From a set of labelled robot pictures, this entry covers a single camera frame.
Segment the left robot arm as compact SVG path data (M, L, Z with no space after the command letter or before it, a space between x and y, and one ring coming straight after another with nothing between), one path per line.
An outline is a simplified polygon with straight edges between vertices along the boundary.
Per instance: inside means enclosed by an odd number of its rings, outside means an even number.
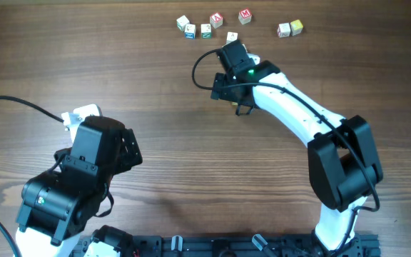
M54 154L56 163L29 179L21 192L16 222L18 256L68 256L87 222L100 212L114 176L142 163L132 129L105 116L88 116L70 148Z

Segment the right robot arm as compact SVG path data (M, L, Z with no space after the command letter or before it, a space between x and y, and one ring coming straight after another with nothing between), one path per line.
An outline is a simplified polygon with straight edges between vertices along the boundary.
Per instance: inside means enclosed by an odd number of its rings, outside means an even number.
M211 87L215 100L261 109L290 129L308 150L310 185L322 206L313 230L313 254L364 256L354 227L361 211L376 212L382 166L368 122L328 111L297 89L269 61L249 54L239 40L213 50L224 69Z

